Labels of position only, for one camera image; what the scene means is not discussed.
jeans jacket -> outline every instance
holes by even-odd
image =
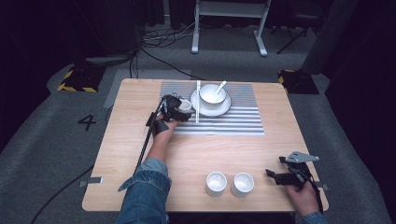
[[[166,224],[166,198],[172,180],[168,169],[162,161],[145,160],[136,170],[134,176],[126,180],[119,191],[127,189],[122,208],[117,219],[118,224]],[[301,224],[327,224],[319,213],[312,213],[302,218]]]

striped mat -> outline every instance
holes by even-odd
[[[201,86],[211,84],[202,82]],[[196,83],[163,82],[161,97],[173,92],[190,100],[196,89]],[[262,119],[256,104],[251,84],[228,83],[224,90],[231,96],[231,108],[225,114],[215,118],[200,116],[195,123],[195,113],[187,122],[180,123],[175,134],[216,134],[216,135],[264,135]]]

human hand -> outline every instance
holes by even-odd
[[[285,191],[288,193],[291,203],[301,216],[319,211],[317,202],[317,196],[311,183],[305,182],[303,188],[300,191],[296,191],[294,186],[285,186]]]
[[[159,115],[157,117],[158,119],[163,119],[163,114]],[[170,122],[163,122],[167,126],[167,130],[162,131],[158,133],[157,135],[154,136],[154,141],[161,141],[161,142],[169,142],[169,140],[172,138],[173,133],[175,131],[176,126],[180,123],[178,120],[172,120]]]

saucer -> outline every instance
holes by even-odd
[[[220,115],[225,114],[231,107],[231,97],[227,93],[225,100],[222,103],[219,103],[219,106],[207,106],[207,102],[205,102],[201,97],[199,97],[199,113],[205,117],[214,118]],[[196,110],[197,106],[197,90],[195,90],[191,95],[191,104],[192,107]]]

metal stand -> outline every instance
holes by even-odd
[[[261,18],[259,30],[253,31],[257,46],[259,47],[260,55],[266,57],[268,55],[262,42],[262,29],[267,19],[268,10],[271,5],[271,0],[266,0],[265,4],[247,4],[247,3],[228,3],[228,2],[201,2],[196,0],[195,6],[195,27],[192,38],[192,53],[198,53],[199,44],[199,17],[200,15],[207,16],[227,16],[227,17],[248,17]]]

